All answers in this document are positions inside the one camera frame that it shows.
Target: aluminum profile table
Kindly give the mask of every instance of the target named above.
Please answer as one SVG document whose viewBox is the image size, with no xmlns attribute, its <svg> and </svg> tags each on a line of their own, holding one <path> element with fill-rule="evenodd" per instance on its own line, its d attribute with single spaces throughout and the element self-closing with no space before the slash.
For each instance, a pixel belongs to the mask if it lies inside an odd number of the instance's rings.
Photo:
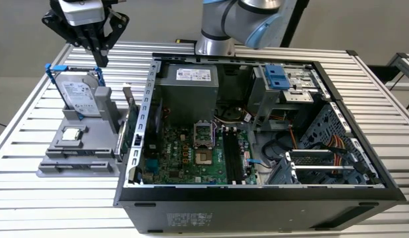
<svg viewBox="0 0 409 238">
<path fill-rule="evenodd" d="M 391 59 L 388 66 L 396 66 L 409 79 L 409 54 L 397 53 Z"/>
<path fill-rule="evenodd" d="M 127 107 L 122 85 L 142 101 L 151 53 L 193 54 L 193 44 L 119 42 L 103 69 L 113 100 Z M 237 56 L 317 60 L 407 196 L 408 203 L 341 232 L 194 234 L 171 237 L 409 237 L 409 113 L 359 56 L 347 51 L 237 46 Z M 54 64 L 94 66 L 84 49 L 64 46 Z M 118 178 L 38 178 L 35 172 L 59 128 L 64 103 L 44 76 L 0 136 L 0 237 L 146 237 L 113 207 Z"/>
</svg>

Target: small chip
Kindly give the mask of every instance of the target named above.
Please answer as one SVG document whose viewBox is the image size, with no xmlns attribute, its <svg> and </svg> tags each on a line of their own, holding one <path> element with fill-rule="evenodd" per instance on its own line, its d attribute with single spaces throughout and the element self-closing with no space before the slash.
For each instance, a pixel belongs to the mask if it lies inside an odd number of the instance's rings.
<svg viewBox="0 0 409 238">
<path fill-rule="evenodd" d="M 170 171 L 170 178 L 178 178 L 179 177 L 179 171 Z"/>
<path fill-rule="evenodd" d="M 196 164 L 197 165 L 212 165 L 212 150 L 197 150 L 196 151 Z"/>
<path fill-rule="evenodd" d="M 62 135 L 62 140 L 76 141 L 79 139 L 79 136 L 80 136 L 79 128 L 67 128 Z"/>
</svg>

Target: blue latch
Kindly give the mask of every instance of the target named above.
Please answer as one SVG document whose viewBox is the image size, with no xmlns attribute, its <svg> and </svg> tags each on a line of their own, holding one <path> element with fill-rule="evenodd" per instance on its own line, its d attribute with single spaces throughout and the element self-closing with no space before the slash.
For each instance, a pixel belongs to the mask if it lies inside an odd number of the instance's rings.
<svg viewBox="0 0 409 238">
<path fill-rule="evenodd" d="M 290 82 L 285 76 L 284 68 L 281 65 L 265 65 L 265 76 L 272 89 L 288 90 L 290 88 Z"/>
<path fill-rule="evenodd" d="M 97 71 L 98 76 L 99 76 L 99 86 L 106 87 L 106 82 L 105 82 L 105 78 L 103 78 L 103 71 L 102 71 L 102 68 L 97 66 L 97 67 L 94 68 L 94 71 Z"/>
</svg>

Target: power supply label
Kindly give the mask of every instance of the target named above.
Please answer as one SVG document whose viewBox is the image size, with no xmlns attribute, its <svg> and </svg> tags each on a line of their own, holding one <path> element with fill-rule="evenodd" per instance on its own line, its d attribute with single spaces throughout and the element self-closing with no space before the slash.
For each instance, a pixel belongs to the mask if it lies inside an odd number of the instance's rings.
<svg viewBox="0 0 409 238">
<path fill-rule="evenodd" d="M 177 70 L 177 80 L 212 81 L 210 69 L 181 68 Z"/>
<path fill-rule="evenodd" d="M 89 85 L 82 82 L 63 82 L 62 85 L 75 111 L 84 116 L 99 116 L 101 112 Z"/>
<path fill-rule="evenodd" d="M 166 217 L 171 227 L 209 227 L 213 213 L 167 213 Z"/>
</svg>

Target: metal frame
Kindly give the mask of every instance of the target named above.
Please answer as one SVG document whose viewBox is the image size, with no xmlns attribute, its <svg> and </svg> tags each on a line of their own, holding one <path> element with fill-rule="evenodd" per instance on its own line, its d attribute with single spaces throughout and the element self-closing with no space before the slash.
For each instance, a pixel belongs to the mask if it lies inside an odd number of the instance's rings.
<svg viewBox="0 0 409 238">
<path fill-rule="evenodd" d="M 392 86 L 389 87 L 389 90 L 393 88 L 402 89 L 402 90 L 409 90 L 409 83 L 400 83 L 404 76 L 409 79 L 409 55 L 406 53 L 397 53 L 393 58 L 391 59 L 388 66 L 395 66 L 400 72 L 395 77 L 395 80 L 392 83 L 388 83 L 387 85 Z"/>
<path fill-rule="evenodd" d="M 107 86 L 113 87 L 113 100 L 121 108 L 129 107 L 122 93 L 125 83 L 133 86 L 137 103 L 142 100 L 153 52 L 193 54 L 194 46 L 170 43 L 117 44 L 110 51 L 110 64 L 103 73 Z M 385 86 L 376 83 L 377 78 L 361 61 L 345 51 L 282 48 L 256 51 L 237 46 L 237 56 L 321 62 L 408 203 L 341 232 L 197 234 L 190 237 L 409 237 L 409 118 L 399 110 L 396 99 L 385 92 Z M 68 46 L 55 62 L 76 67 L 95 65 L 93 56 L 83 49 Z M 63 100 L 59 99 L 56 89 L 43 77 L 0 136 L 0 235 L 139 236 L 123 209 L 113 208 L 118 183 L 115 178 L 52 179 L 35 176 L 42 155 L 63 118 L 59 113 L 62 107 Z"/>
</svg>

